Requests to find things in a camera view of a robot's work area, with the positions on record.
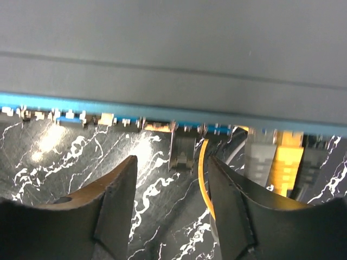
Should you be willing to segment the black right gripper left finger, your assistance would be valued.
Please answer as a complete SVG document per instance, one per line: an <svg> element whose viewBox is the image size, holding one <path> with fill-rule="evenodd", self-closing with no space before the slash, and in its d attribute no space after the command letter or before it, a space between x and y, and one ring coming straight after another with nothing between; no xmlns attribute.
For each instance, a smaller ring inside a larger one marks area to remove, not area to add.
<svg viewBox="0 0 347 260"><path fill-rule="evenodd" d="M1 199L1 259L125 259L137 157L52 204Z"/></svg>

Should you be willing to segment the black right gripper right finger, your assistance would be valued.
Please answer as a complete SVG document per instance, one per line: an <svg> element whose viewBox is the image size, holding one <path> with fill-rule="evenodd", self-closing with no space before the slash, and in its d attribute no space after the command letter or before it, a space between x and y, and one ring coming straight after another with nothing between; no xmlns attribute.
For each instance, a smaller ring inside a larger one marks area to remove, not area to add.
<svg viewBox="0 0 347 260"><path fill-rule="evenodd" d="M346 198L301 203L217 157L209 159L208 172L223 259L346 259Z"/></svg>

